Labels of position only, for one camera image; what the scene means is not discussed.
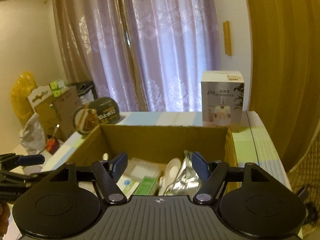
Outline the person's left hand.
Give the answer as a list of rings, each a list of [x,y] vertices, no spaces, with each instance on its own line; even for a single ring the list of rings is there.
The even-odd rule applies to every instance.
[[[7,233],[9,226],[10,207],[7,202],[0,203],[0,237],[1,239]]]

